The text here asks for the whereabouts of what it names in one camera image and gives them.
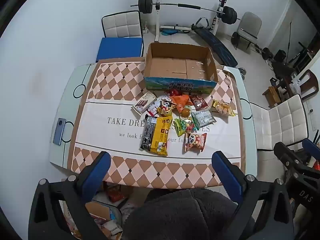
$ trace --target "open cardboard box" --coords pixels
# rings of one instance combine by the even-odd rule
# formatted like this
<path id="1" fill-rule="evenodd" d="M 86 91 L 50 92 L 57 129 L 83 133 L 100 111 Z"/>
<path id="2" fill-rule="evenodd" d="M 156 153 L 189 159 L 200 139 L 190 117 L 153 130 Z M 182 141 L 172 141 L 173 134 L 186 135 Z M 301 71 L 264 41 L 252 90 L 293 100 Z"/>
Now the open cardboard box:
<path id="1" fill-rule="evenodd" d="M 218 83 L 209 48 L 178 43 L 149 45 L 144 70 L 149 90 L 178 89 L 210 94 Z"/>

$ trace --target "white chair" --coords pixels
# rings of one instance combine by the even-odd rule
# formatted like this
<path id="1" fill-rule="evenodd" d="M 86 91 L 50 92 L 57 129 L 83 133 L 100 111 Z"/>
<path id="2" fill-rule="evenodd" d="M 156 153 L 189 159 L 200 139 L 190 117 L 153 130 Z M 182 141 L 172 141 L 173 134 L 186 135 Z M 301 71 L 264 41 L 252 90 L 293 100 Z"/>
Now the white chair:
<path id="1" fill-rule="evenodd" d="M 102 17 L 102 28 L 108 38 L 142 38 L 142 27 L 139 11 L 126 11 Z"/>
<path id="2" fill-rule="evenodd" d="M 258 150 L 272 151 L 277 142 L 287 146 L 308 138 L 306 111 L 300 95 L 295 95 L 272 109 L 250 103 Z"/>

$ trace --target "candy package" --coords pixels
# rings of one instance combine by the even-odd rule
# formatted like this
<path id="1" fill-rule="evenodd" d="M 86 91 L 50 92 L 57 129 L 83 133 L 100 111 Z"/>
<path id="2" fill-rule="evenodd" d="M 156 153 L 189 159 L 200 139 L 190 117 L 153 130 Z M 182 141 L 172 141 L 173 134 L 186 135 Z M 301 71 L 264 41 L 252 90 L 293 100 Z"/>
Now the candy package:
<path id="1" fill-rule="evenodd" d="M 191 112 L 191 116 L 197 130 L 208 124 L 216 122 L 216 119 L 212 116 L 208 108 L 196 112 Z"/>
<path id="2" fill-rule="evenodd" d="M 181 113 L 184 106 L 189 101 L 189 96 L 188 95 L 172 96 L 171 99 L 172 99 L 173 103 L 175 103 L 177 105 L 178 112 Z"/>
<path id="3" fill-rule="evenodd" d="M 146 111 L 154 101 L 156 101 L 156 96 L 150 92 L 147 92 L 137 101 L 135 105 L 132 106 L 132 108 L 139 115 L 142 115 L 142 113 Z"/>
<path id="4" fill-rule="evenodd" d="M 172 102 L 172 99 L 167 95 L 164 94 L 162 96 L 159 96 L 157 98 L 157 100 L 147 109 L 147 112 L 151 115 L 151 116 L 155 116 L 156 113 L 158 112 L 158 107 L 161 104 L 161 100 L 164 99 L 166 101 Z"/>
<path id="5" fill-rule="evenodd" d="M 202 152 L 204 149 L 205 140 L 207 138 L 207 133 L 186 133 L 184 140 L 184 150 L 187 152 L 192 147 L 197 147 Z"/>
<path id="6" fill-rule="evenodd" d="M 140 148 L 149 152 L 167 156 L 168 133 L 172 116 L 155 117 L 146 114 L 146 126 Z"/>
<path id="7" fill-rule="evenodd" d="M 206 101 L 204 101 L 204 99 L 201 96 L 198 95 L 191 95 L 190 96 L 190 100 L 193 103 L 193 105 L 195 106 L 196 110 L 202 110 L 205 108 L 208 108 L 208 104 Z"/>
<path id="8" fill-rule="evenodd" d="M 213 100 L 212 105 L 218 113 L 224 115 L 224 116 L 236 116 L 233 110 L 230 107 L 230 104 L 220 101 L 220 100 Z"/>
<path id="9" fill-rule="evenodd" d="M 170 97 L 173 97 L 173 96 L 182 96 L 182 92 L 176 90 L 175 88 L 174 88 L 174 89 L 171 89 L 171 90 L 168 90 L 166 93 L 167 93 Z"/>
<path id="10" fill-rule="evenodd" d="M 178 118 L 174 119 L 174 128 L 178 136 L 181 136 L 186 132 L 192 132 L 197 130 L 195 124 L 190 119 L 186 119 L 186 120 L 181 120 Z"/>
<path id="11" fill-rule="evenodd" d="M 158 113 L 162 116 L 172 116 L 172 110 L 177 107 L 176 104 L 162 99 L 160 101 L 160 106 L 157 108 Z"/>

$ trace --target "wooden stool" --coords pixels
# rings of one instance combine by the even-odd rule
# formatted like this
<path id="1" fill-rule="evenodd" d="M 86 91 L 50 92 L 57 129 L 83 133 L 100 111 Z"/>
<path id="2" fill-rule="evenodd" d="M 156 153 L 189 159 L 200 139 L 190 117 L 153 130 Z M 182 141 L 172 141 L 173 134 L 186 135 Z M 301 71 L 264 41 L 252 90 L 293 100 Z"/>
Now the wooden stool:
<path id="1" fill-rule="evenodd" d="M 270 108 L 275 107 L 275 104 L 281 103 L 274 86 L 268 87 L 268 89 L 262 95 L 266 97 Z"/>

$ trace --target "gray fleece fabric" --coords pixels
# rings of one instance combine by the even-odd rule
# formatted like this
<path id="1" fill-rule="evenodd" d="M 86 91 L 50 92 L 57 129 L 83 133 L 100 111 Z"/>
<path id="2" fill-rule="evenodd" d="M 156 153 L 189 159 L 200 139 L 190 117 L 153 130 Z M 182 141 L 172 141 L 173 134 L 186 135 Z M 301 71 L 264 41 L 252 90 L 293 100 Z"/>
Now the gray fleece fabric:
<path id="1" fill-rule="evenodd" d="M 220 239 L 237 204 L 218 192 L 195 188 L 176 191 L 135 209 L 123 226 L 125 240 Z M 250 234 L 254 220 L 244 235 Z"/>

